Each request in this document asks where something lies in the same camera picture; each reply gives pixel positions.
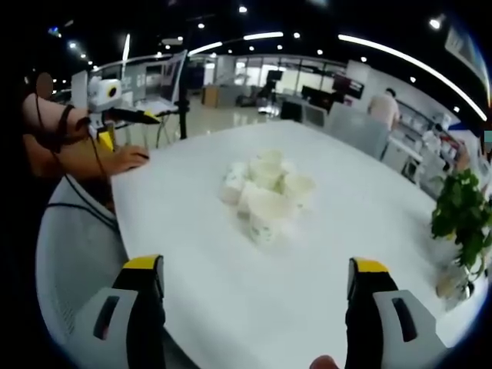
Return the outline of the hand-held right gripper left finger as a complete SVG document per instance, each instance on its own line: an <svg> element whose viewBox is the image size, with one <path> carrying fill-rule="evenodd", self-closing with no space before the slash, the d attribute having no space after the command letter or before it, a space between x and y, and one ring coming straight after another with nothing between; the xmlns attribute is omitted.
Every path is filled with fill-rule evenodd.
<svg viewBox="0 0 492 369"><path fill-rule="evenodd" d="M163 257L133 258L75 315L68 352L78 368L165 368Z"/></svg>

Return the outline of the person's right hand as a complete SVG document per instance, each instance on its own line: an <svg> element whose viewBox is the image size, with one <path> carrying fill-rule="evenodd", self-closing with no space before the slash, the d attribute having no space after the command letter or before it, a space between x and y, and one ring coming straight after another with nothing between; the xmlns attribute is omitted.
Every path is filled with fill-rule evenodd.
<svg viewBox="0 0 492 369"><path fill-rule="evenodd" d="M324 354L316 357L310 364L309 369L339 369L332 356Z"/></svg>

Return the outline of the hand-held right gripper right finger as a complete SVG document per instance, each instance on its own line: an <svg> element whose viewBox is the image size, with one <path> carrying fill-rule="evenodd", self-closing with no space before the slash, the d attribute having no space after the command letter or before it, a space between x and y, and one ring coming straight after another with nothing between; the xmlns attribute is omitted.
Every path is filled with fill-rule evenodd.
<svg viewBox="0 0 492 369"><path fill-rule="evenodd" d="M435 368L447 353L437 321L380 262L351 258L346 368Z"/></svg>

